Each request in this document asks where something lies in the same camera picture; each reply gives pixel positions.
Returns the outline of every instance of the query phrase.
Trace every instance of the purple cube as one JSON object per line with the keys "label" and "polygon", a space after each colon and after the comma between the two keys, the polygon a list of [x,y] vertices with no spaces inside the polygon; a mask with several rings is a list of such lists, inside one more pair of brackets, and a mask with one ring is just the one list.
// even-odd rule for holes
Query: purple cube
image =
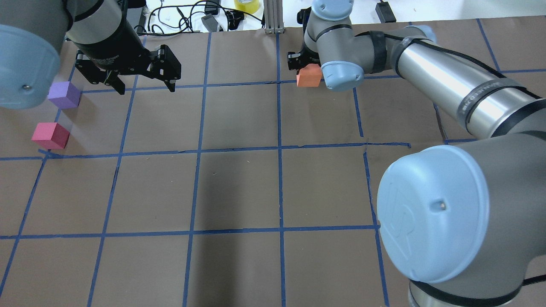
{"label": "purple cube", "polygon": [[80,104],[81,92],[70,81],[53,83],[49,88],[49,101],[59,109],[76,108]]}

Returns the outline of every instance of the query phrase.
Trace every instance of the white floor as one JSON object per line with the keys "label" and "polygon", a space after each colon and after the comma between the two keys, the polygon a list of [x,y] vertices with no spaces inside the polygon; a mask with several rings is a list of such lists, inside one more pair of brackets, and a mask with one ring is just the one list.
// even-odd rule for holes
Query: white floor
{"label": "white floor", "polygon": [[[221,5],[227,8],[235,8],[235,0],[221,0]],[[262,18],[263,0],[260,1],[260,9],[254,13]],[[163,5],[194,4],[196,0],[164,0]],[[284,0],[283,19],[285,27],[301,27],[296,22],[296,14],[302,8],[311,6],[313,0]],[[355,0],[351,21],[357,23],[379,23],[375,12],[378,0]],[[546,0],[390,0],[388,1],[398,21],[427,21],[427,20],[455,20],[474,18],[495,18],[509,16],[536,16],[546,15]],[[148,0],[150,10],[160,6],[161,0]],[[202,11],[203,7],[196,7],[194,11]],[[189,15],[189,8],[183,8],[184,14]],[[202,14],[193,17],[194,30],[207,32],[201,24]],[[163,22],[175,25],[180,19],[176,9],[163,9],[161,12]],[[227,28],[223,14],[216,16],[218,22]],[[152,17],[151,25],[157,23],[166,33],[177,32],[177,28],[168,28],[157,22]],[[259,21],[247,17],[239,26],[239,30],[259,29]]]}

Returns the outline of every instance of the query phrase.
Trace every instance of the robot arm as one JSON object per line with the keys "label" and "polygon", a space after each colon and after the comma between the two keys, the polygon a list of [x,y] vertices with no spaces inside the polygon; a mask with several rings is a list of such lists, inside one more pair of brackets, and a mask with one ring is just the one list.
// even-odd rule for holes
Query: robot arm
{"label": "robot arm", "polygon": [[383,175],[380,233],[411,280],[410,305],[510,301],[529,261],[546,254],[546,100],[437,46],[426,26],[353,36],[352,3],[315,0],[300,12],[304,43],[289,68],[321,64],[334,91],[392,68],[480,139],[403,157]]}
{"label": "robot arm", "polygon": [[180,62],[169,47],[144,48],[115,0],[0,0],[0,9],[0,107],[26,109],[44,101],[65,34],[80,49],[76,68],[90,83],[123,95],[119,75],[159,79],[171,92],[180,79]]}

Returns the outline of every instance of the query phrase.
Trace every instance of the gray clamp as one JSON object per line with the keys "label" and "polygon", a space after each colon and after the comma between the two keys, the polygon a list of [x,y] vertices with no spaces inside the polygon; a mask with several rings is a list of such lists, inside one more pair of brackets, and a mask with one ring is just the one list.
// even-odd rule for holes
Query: gray clamp
{"label": "gray clamp", "polygon": [[525,89],[525,86],[509,78],[489,80],[476,86],[459,104],[457,109],[459,125],[468,131],[467,124],[478,104],[494,92],[507,87]]}
{"label": "gray clamp", "polygon": [[393,63],[394,71],[397,73],[397,75],[404,78],[400,72],[398,71],[398,60],[400,59],[400,56],[406,50],[406,48],[409,47],[413,43],[414,40],[430,40],[430,38],[426,36],[406,36],[404,39],[400,42],[400,44],[396,45],[393,49],[393,52],[390,56],[390,62]]}

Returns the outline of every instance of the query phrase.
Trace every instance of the pink cube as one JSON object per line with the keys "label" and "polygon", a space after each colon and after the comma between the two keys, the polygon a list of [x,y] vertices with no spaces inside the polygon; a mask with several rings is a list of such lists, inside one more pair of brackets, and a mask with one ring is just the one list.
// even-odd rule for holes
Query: pink cube
{"label": "pink cube", "polygon": [[59,109],[76,108],[80,104],[81,92],[70,81],[53,83],[48,99]]}
{"label": "pink cube", "polygon": [[70,132],[56,122],[41,122],[36,126],[32,141],[45,149],[63,149]]}

